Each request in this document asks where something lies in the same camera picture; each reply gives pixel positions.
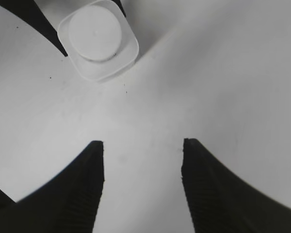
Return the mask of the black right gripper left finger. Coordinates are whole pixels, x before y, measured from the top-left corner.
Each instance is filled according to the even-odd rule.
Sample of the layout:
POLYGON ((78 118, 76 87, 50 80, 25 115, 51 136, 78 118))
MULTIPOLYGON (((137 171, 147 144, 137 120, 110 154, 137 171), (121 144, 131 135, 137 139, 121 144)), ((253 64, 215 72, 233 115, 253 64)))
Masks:
POLYGON ((58 175, 15 202, 0 189, 0 233, 91 233, 104 185, 104 146, 92 141, 58 175))

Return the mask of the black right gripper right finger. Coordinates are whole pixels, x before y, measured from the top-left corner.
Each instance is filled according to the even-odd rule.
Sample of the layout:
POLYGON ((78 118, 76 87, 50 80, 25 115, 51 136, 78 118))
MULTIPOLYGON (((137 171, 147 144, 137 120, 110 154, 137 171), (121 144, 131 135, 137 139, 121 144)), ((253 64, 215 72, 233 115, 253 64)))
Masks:
POLYGON ((181 175, 196 233, 291 233, 291 208, 243 181, 197 139, 183 141, 181 175))

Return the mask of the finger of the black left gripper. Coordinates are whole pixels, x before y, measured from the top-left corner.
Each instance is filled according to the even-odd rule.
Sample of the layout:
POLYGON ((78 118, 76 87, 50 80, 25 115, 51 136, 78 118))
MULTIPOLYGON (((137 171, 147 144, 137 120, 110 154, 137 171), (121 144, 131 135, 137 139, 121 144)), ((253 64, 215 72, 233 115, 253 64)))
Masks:
POLYGON ((126 17, 126 13, 125 10, 123 8, 122 2, 121 0, 114 0, 114 2, 116 3, 116 5, 119 7, 119 9, 121 10, 121 12, 123 13, 124 17, 126 17))
POLYGON ((64 57, 68 56, 58 38, 57 31, 34 0, 0 0, 0 6, 34 28, 52 43, 64 57))

